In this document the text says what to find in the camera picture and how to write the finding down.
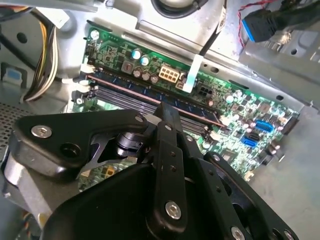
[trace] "gray metal panel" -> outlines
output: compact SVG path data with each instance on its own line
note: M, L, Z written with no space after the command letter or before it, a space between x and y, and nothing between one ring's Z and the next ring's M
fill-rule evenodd
M96 12L93 0L1 0L0 4Z

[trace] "yellow wire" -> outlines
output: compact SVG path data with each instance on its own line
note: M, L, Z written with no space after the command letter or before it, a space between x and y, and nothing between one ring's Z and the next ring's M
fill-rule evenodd
M41 73L42 69L44 68L45 65L45 60L46 60L46 51L47 51L47 29L45 25L39 21L40 28L41 28L41 33L42 33L42 59L41 59L41 65L39 68L39 72L37 72L37 78L40 78L38 74Z

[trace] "black plastic bracket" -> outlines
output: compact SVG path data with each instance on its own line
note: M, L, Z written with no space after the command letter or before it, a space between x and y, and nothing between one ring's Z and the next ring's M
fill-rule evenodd
M52 135L34 136L34 126L47 126ZM135 110L27 116L12 127L9 146L18 163L45 176L67 181L74 180L88 163L93 136L106 134L110 138L124 132L143 133L147 127L148 121Z

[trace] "red wire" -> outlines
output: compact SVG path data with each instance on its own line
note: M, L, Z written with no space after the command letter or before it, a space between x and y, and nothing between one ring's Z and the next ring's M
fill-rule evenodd
M254 3L249 3L247 5L244 5L244 6L240 7L240 9L238 10L238 18L239 18L239 22L238 22L238 38L239 38L239 42L240 42L240 44L241 44L241 46L243 48L245 47L245 44L242 41L242 37L241 37L241 29L242 29L242 27L241 27L242 26L241 11L243 11L244 9L246 9L248 7L251 7L251 6L270 4L270 3L273 3L275 1L276 0L262 0L262 1L257 1L257 2L254 2Z

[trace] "capacitor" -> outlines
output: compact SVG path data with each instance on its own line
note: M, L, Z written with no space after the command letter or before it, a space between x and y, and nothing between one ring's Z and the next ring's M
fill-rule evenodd
M242 95L243 95L243 92L242 92L241 90L237 90L237 91L234 92L233 95L234 95L235 97L237 97L237 98L241 98Z
M277 120L276 122L274 122L274 126L275 128L280 132L284 129L284 127L282 126L281 121Z
M142 55L142 52L141 52L141 50L138 49L138 48L135 49L135 50L133 50L132 53L131 53L131 57L132 57L133 59L135 59L135 60L140 59L140 58L141 58L141 55Z
M212 107L214 105L214 101L212 99L207 99L206 100L206 104L209 106L209 107Z
M135 76L136 78L140 78L141 77L141 74L142 74L142 69L141 67L136 67L134 70L133 70L133 76Z
M236 114L236 113L234 113L234 114L232 115L232 120L233 120L233 121L237 121L237 120L239 120L239 118L240 118L240 116L239 116L238 114Z
M230 93L225 94L223 98L227 104L232 104L235 99Z
M286 115L286 112L283 110L280 110L280 112L278 114L279 118L283 118L285 115Z
M204 141L204 142L202 143L203 149L209 149L210 146L211 146L210 143L207 143L206 141Z
M142 66L148 66L149 62L150 62L150 60L149 60L149 58L148 58L146 55L144 55L144 56L142 56L142 57L140 58L140 64L141 64Z
M248 124L248 122L247 122L245 119L242 119L242 120L241 120L241 124L242 124L242 127L243 127L244 129L247 129L247 128L249 127L249 124Z
M277 150L271 145L268 146L267 150L271 155L275 155L277 153Z
M269 112L272 113L272 114L275 115L275 116L278 116L279 113L280 113L280 110L279 110L276 106L272 106L272 107L269 109Z
M256 123L255 123L255 121L253 121L251 118L249 118L249 119L247 119L246 120L247 121L247 123L249 124L249 126L250 126L250 128L255 128L256 127Z
M153 84L156 84L159 81L159 77L156 73L152 74L150 80Z
M143 80L148 81L151 77L151 74L148 71L144 71L141 77Z
M279 142L278 142L277 140L275 140L275 139L271 141L270 145L271 145L272 147L274 147L275 150L279 150L280 147L281 147L280 144L279 144Z

